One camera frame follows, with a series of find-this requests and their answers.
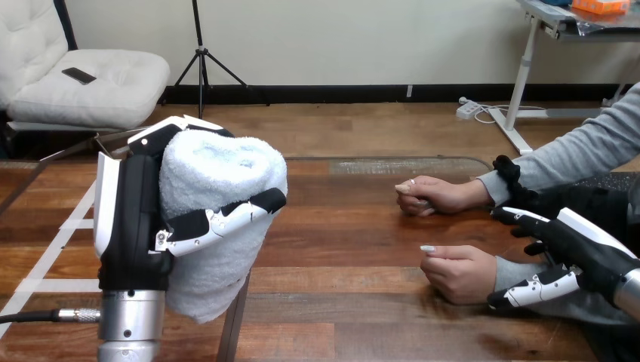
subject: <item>black cable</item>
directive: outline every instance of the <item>black cable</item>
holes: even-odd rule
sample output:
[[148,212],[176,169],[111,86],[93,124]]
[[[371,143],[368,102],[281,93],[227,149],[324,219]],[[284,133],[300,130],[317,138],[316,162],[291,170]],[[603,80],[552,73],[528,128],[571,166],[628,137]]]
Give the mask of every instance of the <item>black cable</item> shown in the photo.
[[50,311],[22,311],[16,314],[0,316],[0,324],[3,323],[24,323],[24,322],[58,322],[60,321],[60,310]]

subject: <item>cushion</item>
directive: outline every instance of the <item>cushion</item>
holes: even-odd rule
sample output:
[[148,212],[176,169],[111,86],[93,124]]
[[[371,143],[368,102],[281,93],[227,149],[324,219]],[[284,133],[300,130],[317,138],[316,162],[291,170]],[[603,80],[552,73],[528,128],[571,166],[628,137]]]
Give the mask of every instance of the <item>cushion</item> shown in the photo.
[[0,111],[68,49],[52,0],[0,0]]
[[[81,84],[62,71],[75,67],[97,79]],[[144,122],[169,78],[162,57],[141,51],[78,50],[62,57],[9,105],[15,122],[127,130]]]

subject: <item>rolled towel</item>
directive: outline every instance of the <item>rolled towel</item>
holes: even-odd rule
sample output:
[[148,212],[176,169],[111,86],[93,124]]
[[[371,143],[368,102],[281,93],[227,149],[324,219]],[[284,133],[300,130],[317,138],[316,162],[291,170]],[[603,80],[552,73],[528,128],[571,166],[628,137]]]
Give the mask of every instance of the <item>rolled towel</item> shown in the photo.
[[[268,143],[223,137],[204,130],[179,132],[167,145],[160,169],[165,218],[245,201],[267,189],[287,194],[287,165]],[[205,323],[234,300],[278,212],[202,250],[175,259],[167,307]]]

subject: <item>power strip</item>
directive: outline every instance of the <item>power strip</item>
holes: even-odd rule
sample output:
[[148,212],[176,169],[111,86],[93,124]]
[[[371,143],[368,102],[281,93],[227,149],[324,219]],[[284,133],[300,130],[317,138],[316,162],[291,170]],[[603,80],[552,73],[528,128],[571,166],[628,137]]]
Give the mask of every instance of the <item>power strip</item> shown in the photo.
[[466,103],[456,111],[456,116],[462,119],[471,119],[480,112],[482,112],[482,107],[479,104],[467,100]]

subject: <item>robotic hand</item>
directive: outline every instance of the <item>robotic hand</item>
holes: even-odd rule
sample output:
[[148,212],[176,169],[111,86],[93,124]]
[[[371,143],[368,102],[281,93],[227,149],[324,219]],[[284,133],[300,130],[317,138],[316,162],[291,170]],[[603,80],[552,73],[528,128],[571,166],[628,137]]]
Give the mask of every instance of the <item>robotic hand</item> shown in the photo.
[[497,208],[492,215],[516,225],[514,236],[539,240],[526,246],[528,255],[546,253],[558,264],[490,294],[490,307],[525,306],[582,289],[602,294],[640,321],[640,260],[618,240],[568,208],[554,220],[509,207]]
[[182,130],[233,135],[196,118],[171,117],[128,140],[130,155],[115,160],[100,153],[94,203],[94,239],[101,267],[98,361],[152,361],[165,313],[165,292],[175,256],[193,253],[286,204],[269,189],[222,207],[164,220],[159,171],[169,141]]

